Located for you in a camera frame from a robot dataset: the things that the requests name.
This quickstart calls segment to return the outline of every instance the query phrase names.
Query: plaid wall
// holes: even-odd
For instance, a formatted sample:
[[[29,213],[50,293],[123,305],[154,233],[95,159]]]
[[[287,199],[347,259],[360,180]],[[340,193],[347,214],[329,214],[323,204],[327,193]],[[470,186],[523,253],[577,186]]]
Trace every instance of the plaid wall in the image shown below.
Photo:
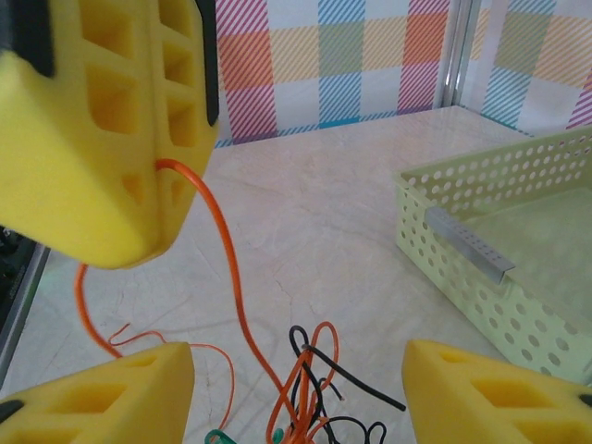
[[[431,109],[450,0],[217,0],[216,146]]]
[[[483,0],[461,104],[529,134],[592,123],[592,2]]]

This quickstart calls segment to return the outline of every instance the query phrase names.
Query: table surface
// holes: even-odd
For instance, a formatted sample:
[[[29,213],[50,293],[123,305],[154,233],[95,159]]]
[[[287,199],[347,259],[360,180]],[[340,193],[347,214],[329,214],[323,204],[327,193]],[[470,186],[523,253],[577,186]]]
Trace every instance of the table surface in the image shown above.
[[[523,137],[453,107],[215,150],[205,181],[235,242],[253,334],[280,377],[287,377],[295,361],[290,326],[312,333],[323,320],[338,329],[339,362],[402,401],[408,339],[435,339],[500,357],[396,247],[392,176]],[[76,266],[51,253],[0,394],[110,359],[77,317]],[[170,251],[131,270],[92,269],[86,289],[92,317],[105,335],[131,322],[129,333],[158,328],[170,340],[225,349],[237,376],[227,432],[242,443],[264,441],[277,393],[241,334],[226,256],[199,197]],[[140,339],[122,351],[154,345],[156,339]],[[319,346],[331,350],[326,339]],[[215,352],[198,350],[193,356],[196,386],[185,442],[201,443],[224,413],[229,373]],[[319,365],[317,372],[326,369]],[[327,394],[329,414],[353,415],[367,424],[383,421],[387,442],[415,442],[409,412],[395,411],[339,376],[335,382],[345,401]],[[346,425],[336,431],[351,433],[347,442],[358,442],[353,438],[358,431]]]

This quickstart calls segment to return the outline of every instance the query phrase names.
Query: light green plastic basket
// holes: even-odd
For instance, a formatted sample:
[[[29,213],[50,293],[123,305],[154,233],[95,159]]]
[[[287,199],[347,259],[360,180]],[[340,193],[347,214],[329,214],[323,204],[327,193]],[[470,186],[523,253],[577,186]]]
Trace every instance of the light green plastic basket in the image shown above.
[[[509,361],[585,385],[591,148],[588,127],[396,177],[399,247]]]

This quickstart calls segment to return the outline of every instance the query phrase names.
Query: orange wire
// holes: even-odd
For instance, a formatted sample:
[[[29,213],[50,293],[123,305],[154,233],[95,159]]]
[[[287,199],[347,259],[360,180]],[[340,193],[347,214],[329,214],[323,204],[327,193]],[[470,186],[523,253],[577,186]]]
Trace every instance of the orange wire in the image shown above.
[[[296,364],[292,368],[288,379],[286,380],[286,384],[282,384],[278,375],[274,372],[273,368],[264,357],[264,355],[259,350],[254,337],[249,329],[249,324],[247,321],[247,316],[245,313],[244,302],[242,299],[242,291],[241,291],[241,275],[239,272],[239,264],[237,261],[236,253],[234,251],[234,246],[232,244],[232,238],[230,237],[230,233],[228,231],[228,226],[220,211],[220,208],[214,198],[214,195],[210,192],[207,188],[205,183],[202,179],[193,171],[191,171],[187,166],[181,164],[181,162],[173,160],[173,159],[160,159],[156,161],[156,170],[161,170],[164,168],[172,169],[180,173],[180,175],[184,176],[187,180],[189,180],[193,186],[197,189],[197,191],[202,195],[203,200],[207,204],[212,216],[216,222],[216,226],[220,233],[220,237],[224,244],[224,249],[228,258],[228,267],[230,270],[230,276],[232,279],[232,288],[234,291],[234,299],[236,303],[237,315],[239,318],[240,329],[242,330],[242,334],[251,349],[251,352],[259,362],[259,364],[264,368],[265,372],[269,375],[272,382],[276,386],[277,392],[279,393],[276,405],[274,406],[273,412],[269,418],[269,423],[267,424],[267,430],[265,433],[266,441],[268,444],[273,444],[272,434],[274,431],[274,426],[277,422],[279,412],[281,410],[282,405],[288,410],[290,414],[290,420],[293,423],[293,427],[290,428],[290,431],[284,437],[282,444],[314,444],[313,437],[315,433],[320,430],[325,423],[327,422],[326,418],[319,418],[319,423],[311,430],[310,433],[307,434],[307,430],[311,425],[312,417],[315,411],[315,405],[317,401],[316,392],[313,390],[311,395],[309,396],[309,384],[310,379],[306,372],[303,371],[303,365],[308,364],[309,366],[312,365],[314,355],[310,351],[303,351],[299,356]],[[93,325],[92,319],[88,313],[88,307],[84,300],[84,290],[83,290],[83,281],[86,275],[86,271],[88,266],[86,264],[80,264],[78,273],[76,275],[76,280],[74,283],[74,291],[76,295],[76,302],[77,307],[80,315],[80,319],[84,328],[86,329],[89,336],[105,351],[109,352],[116,358],[121,357],[121,353],[115,348],[115,346],[127,344],[133,340],[142,338],[144,336],[157,336],[160,338],[161,341],[167,342],[163,335],[155,330],[145,331],[140,333],[130,339],[125,339],[121,342],[113,343],[113,338],[123,332],[130,324],[126,324],[116,333],[111,335],[109,340],[105,340],[96,330]],[[318,340],[318,336],[323,328],[328,328],[331,332],[333,337],[333,361],[337,361],[339,358],[339,339],[337,335],[337,330],[335,327],[325,321],[321,323],[317,328],[314,330],[313,339],[311,345],[316,346],[316,342]],[[190,344],[192,347],[200,347],[200,348],[208,348],[220,352],[228,361],[228,366],[230,367],[231,373],[231,391],[230,391],[230,398],[228,402],[228,408],[224,419],[222,421],[222,425],[219,428],[222,428],[226,421],[228,420],[228,415],[230,412],[230,408],[233,401],[234,396],[234,366],[230,357],[218,347],[210,345],[210,344]],[[299,406],[299,414],[296,414],[294,406],[292,406],[290,399],[289,399],[289,392],[290,389],[296,379],[298,374],[301,374],[301,386],[300,386],[300,406]],[[331,369],[327,375],[327,379],[321,385],[321,389],[326,389],[328,385],[331,383],[331,379],[335,375],[335,371]]]

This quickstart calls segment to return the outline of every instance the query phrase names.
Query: checkered backdrop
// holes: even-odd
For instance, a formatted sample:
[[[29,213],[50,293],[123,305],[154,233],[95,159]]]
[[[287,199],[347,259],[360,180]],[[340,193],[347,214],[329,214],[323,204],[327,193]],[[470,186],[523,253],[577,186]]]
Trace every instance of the checkered backdrop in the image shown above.
[[[528,134],[592,123],[592,1],[482,0],[461,104]]]
[[[431,109],[450,0],[217,0],[216,147]]]

